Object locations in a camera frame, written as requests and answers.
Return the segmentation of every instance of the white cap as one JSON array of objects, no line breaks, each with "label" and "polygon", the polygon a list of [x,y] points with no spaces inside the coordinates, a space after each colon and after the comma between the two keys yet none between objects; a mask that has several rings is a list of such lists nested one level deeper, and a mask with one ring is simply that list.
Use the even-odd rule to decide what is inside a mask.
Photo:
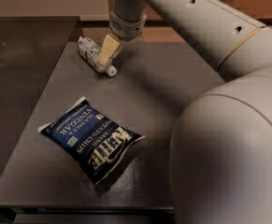
[{"label": "white cap", "polygon": [[110,77],[114,77],[117,74],[117,69],[114,65],[109,65],[107,67],[106,73],[110,76]]}]

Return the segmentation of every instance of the salt and vinegar chip bag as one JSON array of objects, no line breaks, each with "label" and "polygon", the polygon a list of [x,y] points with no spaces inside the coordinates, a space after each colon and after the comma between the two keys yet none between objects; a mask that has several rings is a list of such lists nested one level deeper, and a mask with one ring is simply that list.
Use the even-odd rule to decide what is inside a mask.
[{"label": "salt and vinegar chip bag", "polygon": [[85,97],[38,131],[79,161],[94,184],[108,176],[131,144],[144,138],[105,117]]}]

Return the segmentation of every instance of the snack package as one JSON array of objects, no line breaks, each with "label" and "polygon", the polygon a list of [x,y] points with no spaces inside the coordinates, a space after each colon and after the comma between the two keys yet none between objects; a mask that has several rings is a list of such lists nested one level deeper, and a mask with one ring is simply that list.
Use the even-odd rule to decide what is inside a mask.
[{"label": "snack package", "polygon": [[92,108],[85,97],[38,131],[79,161],[94,184],[108,176],[131,144],[144,138]]}]

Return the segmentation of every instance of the screw hole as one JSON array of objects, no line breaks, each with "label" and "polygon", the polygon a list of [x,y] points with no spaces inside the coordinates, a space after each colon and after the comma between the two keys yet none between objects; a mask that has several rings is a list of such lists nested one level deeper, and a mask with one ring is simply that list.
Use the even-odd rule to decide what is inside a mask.
[{"label": "screw hole", "polygon": [[237,35],[241,32],[242,27],[241,26],[237,26],[237,28],[233,31],[233,35]]},{"label": "screw hole", "polygon": [[191,7],[195,4],[195,0],[191,0],[189,3],[188,3],[188,7]]}]

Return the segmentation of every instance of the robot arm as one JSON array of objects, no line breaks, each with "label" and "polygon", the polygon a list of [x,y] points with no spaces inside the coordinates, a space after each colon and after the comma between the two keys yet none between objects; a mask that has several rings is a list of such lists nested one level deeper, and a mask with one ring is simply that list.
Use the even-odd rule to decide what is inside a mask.
[{"label": "robot arm", "polygon": [[272,29],[217,0],[116,0],[112,32],[144,27],[146,4],[225,80],[198,97],[170,149],[178,224],[272,223]]}]

